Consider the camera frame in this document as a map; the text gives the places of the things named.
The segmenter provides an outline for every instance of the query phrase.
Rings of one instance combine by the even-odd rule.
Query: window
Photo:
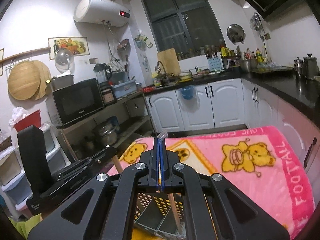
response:
[[[160,51],[220,45],[223,36],[206,0],[144,0]]]

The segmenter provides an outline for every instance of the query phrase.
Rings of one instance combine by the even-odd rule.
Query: water heater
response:
[[[76,22],[111,23],[114,27],[125,25],[130,18],[130,10],[110,0],[80,0],[73,19]]]

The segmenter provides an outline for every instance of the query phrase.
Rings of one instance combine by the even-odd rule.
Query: teddy bear print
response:
[[[124,152],[124,161],[129,164],[135,163],[141,153],[143,153],[147,148],[148,146],[146,143],[135,143]]]
[[[185,161],[190,156],[190,151],[186,148],[177,149],[177,150],[175,150],[175,152],[178,154],[180,162]]]
[[[225,144],[222,146],[225,158],[222,162],[222,171],[236,172],[245,170],[253,172],[258,178],[261,177],[261,172],[257,172],[255,167],[273,167],[276,159],[270,154],[267,145],[259,142],[252,145],[247,145],[249,139],[240,141],[237,146]]]

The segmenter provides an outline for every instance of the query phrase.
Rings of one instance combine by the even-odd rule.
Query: towel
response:
[[[134,141],[120,158],[123,168],[153,148],[153,138]],[[221,173],[271,217],[293,239],[311,217],[315,205],[302,164],[276,127],[168,138],[167,150],[198,173]],[[109,175],[117,174],[113,167]]]

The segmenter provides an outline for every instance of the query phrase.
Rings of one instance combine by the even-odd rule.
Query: wooden cutting board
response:
[[[164,70],[170,74],[173,73],[175,76],[178,76],[180,70],[180,65],[177,59],[177,54],[175,49],[167,49],[161,52],[158,52],[157,54],[158,60],[163,63]]]
[[[8,91],[17,100],[31,98],[40,86],[40,72],[32,61],[15,65],[8,78]]]
[[[46,95],[45,89],[47,87],[46,80],[51,79],[50,70],[46,64],[39,60],[32,61],[40,72],[40,86],[36,93],[30,98],[31,100],[38,100]]]

